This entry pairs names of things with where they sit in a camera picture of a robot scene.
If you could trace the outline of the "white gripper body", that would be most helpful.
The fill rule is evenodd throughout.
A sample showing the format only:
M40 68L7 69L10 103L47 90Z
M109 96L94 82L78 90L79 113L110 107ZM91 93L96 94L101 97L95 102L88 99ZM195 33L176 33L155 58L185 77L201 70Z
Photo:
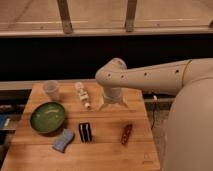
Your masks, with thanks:
M104 87L102 97L103 103L100 105L99 111L107 107L109 104L119 104L128 107L123 100L123 93L120 87Z

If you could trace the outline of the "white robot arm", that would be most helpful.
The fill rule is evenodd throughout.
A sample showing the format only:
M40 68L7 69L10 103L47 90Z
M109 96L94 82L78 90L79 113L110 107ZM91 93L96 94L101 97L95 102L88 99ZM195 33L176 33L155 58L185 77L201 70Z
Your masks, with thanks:
M213 171L213 58L135 69L114 58L95 79L108 103L123 99L123 87L174 95L162 170Z

